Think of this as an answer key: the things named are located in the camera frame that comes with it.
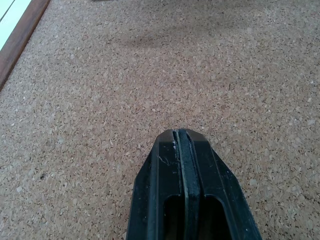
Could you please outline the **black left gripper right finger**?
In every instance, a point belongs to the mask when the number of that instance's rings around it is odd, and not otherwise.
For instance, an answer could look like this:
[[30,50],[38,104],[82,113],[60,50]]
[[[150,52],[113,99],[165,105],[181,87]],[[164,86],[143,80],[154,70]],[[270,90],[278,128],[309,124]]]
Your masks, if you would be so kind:
[[184,192],[185,240],[260,240],[240,184],[200,133],[176,131]]

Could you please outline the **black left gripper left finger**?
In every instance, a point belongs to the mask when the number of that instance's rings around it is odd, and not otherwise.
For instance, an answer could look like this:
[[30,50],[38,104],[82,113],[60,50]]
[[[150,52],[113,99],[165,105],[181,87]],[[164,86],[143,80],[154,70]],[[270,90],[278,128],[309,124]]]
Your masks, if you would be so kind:
[[179,133],[161,133],[140,168],[133,186],[128,240],[185,240],[185,191]]

